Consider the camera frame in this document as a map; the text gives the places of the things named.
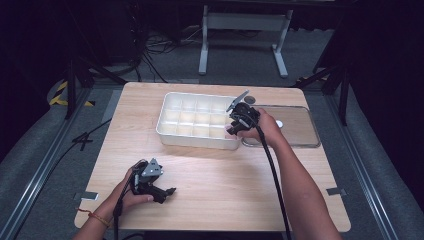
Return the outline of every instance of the black curtain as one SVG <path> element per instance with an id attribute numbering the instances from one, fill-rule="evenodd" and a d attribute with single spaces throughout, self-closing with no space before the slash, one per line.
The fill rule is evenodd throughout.
<path id="1" fill-rule="evenodd" d="M 423 5 L 419 0 L 359 4 L 360 11 L 336 30 L 320 67 L 350 58 L 348 72 L 359 105 L 424 209 Z"/>
<path id="2" fill-rule="evenodd" d="M 48 109 L 65 71 L 64 44 L 44 1 L 0 3 L 0 161 Z"/>

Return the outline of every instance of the black device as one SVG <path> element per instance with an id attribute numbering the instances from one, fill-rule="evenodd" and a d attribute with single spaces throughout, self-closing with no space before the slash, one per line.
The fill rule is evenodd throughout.
<path id="1" fill-rule="evenodd" d="M 227 109 L 227 112 L 231 109 L 233 110 L 230 114 L 230 118 L 234 121 L 231 123 L 231 127 L 227 129 L 227 132 L 230 135 L 237 135 L 239 131 L 249 130 L 253 127 L 256 127 L 259 122 L 259 116 L 261 115 L 249 104 L 241 102 L 241 100 L 249 93 L 249 90 L 246 90 L 240 96 L 238 96 L 230 104 Z"/>
<path id="2" fill-rule="evenodd" d="M 162 166 L 158 164 L 155 158 L 152 158 L 150 162 L 144 159 L 139 161 L 132 170 L 130 187 L 134 195 L 150 194 L 154 197 L 155 202 L 162 204 L 176 190 L 176 188 L 162 190 L 153 186 L 153 182 L 163 174 Z"/>

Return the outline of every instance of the finger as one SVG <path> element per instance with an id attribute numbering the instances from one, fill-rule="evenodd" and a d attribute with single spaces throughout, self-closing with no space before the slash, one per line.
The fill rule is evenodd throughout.
<path id="1" fill-rule="evenodd" d="M 266 113 L 266 112 L 265 112 L 265 109 L 263 109 L 263 108 L 258 108 L 258 112 L 259 112 L 260 114 Z"/>
<path id="2" fill-rule="evenodd" d="M 132 168 L 127 170 L 127 173 L 125 174 L 124 180 L 128 179 L 131 176 L 131 174 L 132 174 Z"/>
<path id="3" fill-rule="evenodd" d="M 239 132 L 237 132 L 237 137 L 247 138 L 249 136 L 250 136 L 249 131 L 239 131 Z"/>
<path id="4" fill-rule="evenodd" d="M 128 206 L 133 206 L 136 204 L 153 202 L 153 200 L 154 200 L 154 197 L 152 195 L 145 194 L 145 195 L 128 196 L 128 198 L 126 198 L 124 202 L 128 204 Z"/>

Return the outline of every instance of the person's arm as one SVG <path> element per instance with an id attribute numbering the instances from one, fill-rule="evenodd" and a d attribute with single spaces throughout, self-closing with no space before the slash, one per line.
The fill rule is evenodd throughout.
<path id="1" fill-rule="evenodd" d="M 296 239 L 341 239 L 318 186 L 281 134 L 275 119 L 263 109 L 258 111 L 259 126 L 277 156 L 284 203 Z M 240 131 L 238 136 L 261 141 L 256 129 Z"/>
<path id="2" fill-rule="evenodd" d="M 125 187 L 125 183 L 131 176 L 131 169 L 128 170 L 125 178 L 113 189 L 112 193 L 106 198 L 100 206 L 93 212 L 95 215 L 104 219 L 110 223 L 113 218 L 113 209 L 115 208 L 116 202 L 121 195 L 122 189 Z M 153 196 L 151 195 L 134 195 L 131 191 L 128 191 L 123 198 L 123 213 L 125 213 L 130 207 L 146 202 L 152 202 Z M 103 235 L 107 229 L 107 226 L 96 217 L 89 217 L 78 233 L 74 236 L 74 240 L 77 239 L 103 239 Z"/>

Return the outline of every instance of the right hand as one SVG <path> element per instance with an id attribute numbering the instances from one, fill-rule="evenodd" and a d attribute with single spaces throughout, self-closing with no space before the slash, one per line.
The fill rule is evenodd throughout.
<path id="1" fill-rule="evenodd" d="M 265 141 L 271 147 L 274 147 L 277 142 L 284 138 L 283 134 L 280 131 L 275 119 L 273 116 L 269 115 L 264 109 L 259 108 L 257 111 L 261 114 L 259 117 L 258 125 L 261 127 L 262 131 L 265 135 Z M 249 131 L 239 131 L 237 133 L 238 137 L 243 138 L 254 138 L 258 142 L 261 142 L 261 138 L 259 137 L 259 133 L 256 129 L 252 128 Z"/>

